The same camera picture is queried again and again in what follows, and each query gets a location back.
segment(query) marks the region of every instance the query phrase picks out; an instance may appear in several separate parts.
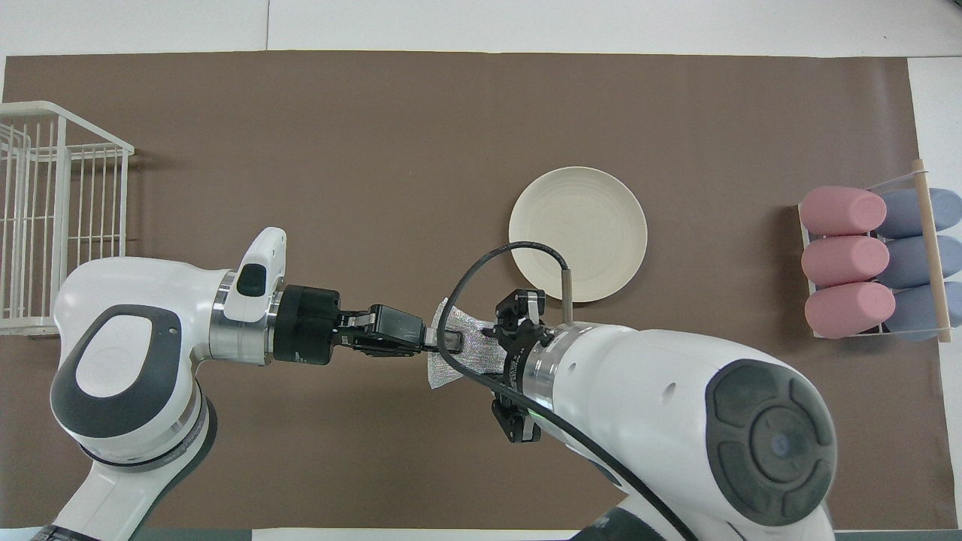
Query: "white handle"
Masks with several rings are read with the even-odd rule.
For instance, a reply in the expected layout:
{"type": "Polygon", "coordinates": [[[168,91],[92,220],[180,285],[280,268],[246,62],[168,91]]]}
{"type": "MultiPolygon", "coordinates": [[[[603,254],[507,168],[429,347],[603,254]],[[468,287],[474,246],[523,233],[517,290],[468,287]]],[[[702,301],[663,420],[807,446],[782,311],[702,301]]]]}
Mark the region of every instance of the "white handle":
{"type": "Polygon", "coordinates": [[[268,227],[254,239],[224,300],[224,316],[248,323],[265,316],[274,288],[284,277],[287,239],[279,227],[268,227]]]}

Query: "dish rack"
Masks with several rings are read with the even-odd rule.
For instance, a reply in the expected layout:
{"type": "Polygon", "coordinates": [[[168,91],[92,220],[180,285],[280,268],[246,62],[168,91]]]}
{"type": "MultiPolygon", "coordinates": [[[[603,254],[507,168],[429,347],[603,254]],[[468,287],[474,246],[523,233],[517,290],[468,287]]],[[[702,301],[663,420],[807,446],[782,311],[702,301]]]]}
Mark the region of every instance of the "dish rack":
{"type": "Polygon", "coordinates": [[[134,147],[46,101],[0,104],[0,335],[56,334],[81,264],[122,256],[134,147]]]}
{"type": "MultiPolygon", "coordinates": [[[[932,198],[928,191],[928,179],[926,177],[928,172],[929,171],[925,168],[922,160],[915,160],[912,162],[912,172],[881,184],[876,184],[875,186],[868,188],[868,191],[882,195],[883,193],[893,192],[895,190],[904,190],[906,188],[915,189],[916,195],[919,199],[919,212],[922,217],[922,236],[925,244],[925,256],[928,260],[928,280],[932,285],[932,297],[935,305],[935,321],[938,323],[938,327],[932,329],[892,332],[880,324],[852,336],[879,336],[882,334],[908,334],[937,331],[939,342],[949,343],[952,340],[951,324],[949,323],[949,300],[946,296],[946,286],[944,282],[945,278],[942,276],[942,258],[939,254],[938,237],[935,230],[935,218],[932,212],[932,198]]],[[[798,220],[798,224],[801,227],[801,242],[803,248],[808,247],[808,245],[813,241],[822,238],[820,235],[813,235],[809,233],[808,229],[806,229],[801,223],[800,218],[798,220]]],[[[884,237],[877,235],[874,231],[870,231],[869,233],[866,233],[866,235],[876,237],[881,241],[886,240],[884,237]]],[[[809,296],[821,289],[812,283],[811,280],[807,281],[809,296]]],[[[817,332],[813,331],[813,334],[817,338],[824,338],[824,336],[817,332]]]]}

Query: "white wire rack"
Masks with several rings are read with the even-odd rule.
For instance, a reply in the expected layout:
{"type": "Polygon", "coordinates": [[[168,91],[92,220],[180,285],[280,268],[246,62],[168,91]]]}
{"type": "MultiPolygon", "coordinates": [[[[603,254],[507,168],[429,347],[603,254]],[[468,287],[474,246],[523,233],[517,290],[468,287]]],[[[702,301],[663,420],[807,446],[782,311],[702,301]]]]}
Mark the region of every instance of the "white wire rack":
{"type": "Polygon", "coordinates": [[[55,334],[66,276],[125,254],[133,153],[53,103],[0,104],[0,335],[55,334]]]}

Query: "black button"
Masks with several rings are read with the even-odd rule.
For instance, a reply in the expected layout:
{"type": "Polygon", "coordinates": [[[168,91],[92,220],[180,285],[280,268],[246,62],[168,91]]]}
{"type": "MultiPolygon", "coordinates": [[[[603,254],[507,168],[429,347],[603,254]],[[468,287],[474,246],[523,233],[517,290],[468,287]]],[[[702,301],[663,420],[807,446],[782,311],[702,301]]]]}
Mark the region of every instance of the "black button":
{"type": "Polygon", "coordinates": [[[267,291],[267,269],[257,263],[248,263],[240,270],[238,293],[243,296],[263,296],[267,291]]]}
{"type": "Polygon", "coordinates": [[[743,365],[726,375],[715,388],[715,415],[724,423],[747,426],[762,402],[778,396],[768,367],[743,365]]]}
{"type": "Polygon", "coordinates": [[[785,495],[782,516],[798,520],[808,516],[822,502],[832,483],[832,468],[823,460],[815,464],[815,471],[799,488],[785,495]]]}
{"type": "Polygon", "coordinates": [[[834,428],[831,418],[828,416],[828,408],[825,407],[822,399],[816,395],[815,388],[804,381],[793,379],[789,383],[789,389],[792,402],[798,404],[798,407],[808,415],[808,420],[812,422],[812,426],[815,427],[815,435],[819,439],[819,445],[831,445],[832,440],[834,440],[832,437],[834,428]]]}
{"type": "Polygon", "coordinates": [[[745,446],[725,442],[719,446],[719,459],[728,484],[738,498],[756,513],[765,513],[772,505],[772,496],[749,467],[751,458],[745,446]]]}

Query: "black cable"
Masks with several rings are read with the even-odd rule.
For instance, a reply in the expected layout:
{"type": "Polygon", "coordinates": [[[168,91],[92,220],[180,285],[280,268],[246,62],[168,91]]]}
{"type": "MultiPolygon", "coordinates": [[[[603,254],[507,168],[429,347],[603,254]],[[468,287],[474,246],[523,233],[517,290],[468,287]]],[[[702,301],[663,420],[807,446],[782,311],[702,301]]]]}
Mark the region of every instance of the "black cable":
{"type": "MultiPolygon", "coordinates": [[[[555,249],[547,245],[529,241],[519,241],[515,243],[508,243],[500,248],[496,248],[481,256],[481,259],[478,259],[477,262],[475,262],[474,265],[472,265],[471,268],[465,272],[465,275],[461,277],[458,285],[454,287],[454,291],[452,291],[451,295],[447,298],[447,303],[444,304],[444,308],[441,311],[441,316],[438,319],[438,329],[441,332],[447,328],[447,317],[451,313],[451,308],[454,306],[454,303],[458,300],[461,292],[465,289],[474,274],[481,269],[485,263],[488,263],[488,261],[492,260],[494,257],[517,248],[533,248],[545,252],[558,261],[562,271],[568,270],[568,264],[565,262],[565,258],[563,258],[555,249]]],[[[489,377],[485,377],[482,374],[478,374],[461,364],[451,355],[451,352],[447,349],[447,344],[444,343],[444,340],[438,341],[438,353],[441,354],[441,357],[448,365],[450,365],[451,368],[458,371],[468,379],[480,383],[496,393],[504,395],[505,397],[511,399],[511,401],[514,403],[534,411],[541,417],[544,417],[548,422],[564,430],[567,435],[574,438],[574,440],[583,445],[585,449],[600,458],[605,465],[611,468],[616,474],[627,481],[632,488],[638,491],[638,493],[641,494],[648,501],[648,503],[655,508],[655,510],[661,513],[661,515],[665,517],[669,523],[671,523],[678,533],[681,534],[682,538],[684,538],[686,541],[697,541],[695,534],[688,528],[687,525],[685,525],[681,518],[679,518],[678,515],[676,515],[674,511],[672,511],[671,508],[668,507],[668,505],[658,497],[657,494],[652,492],[651,489],[648,488],[648,486],[634,474],[634,472],[629,470],[626,466],[624,466],[624,464],[621,464],[617,458],[606,451],[602,446],[597,444],[587,434],[579,430],[568,421],[562,419],[547,407],[535,402],[518,391],[511,389],[507,385],[490,379],[489,377]]]]}

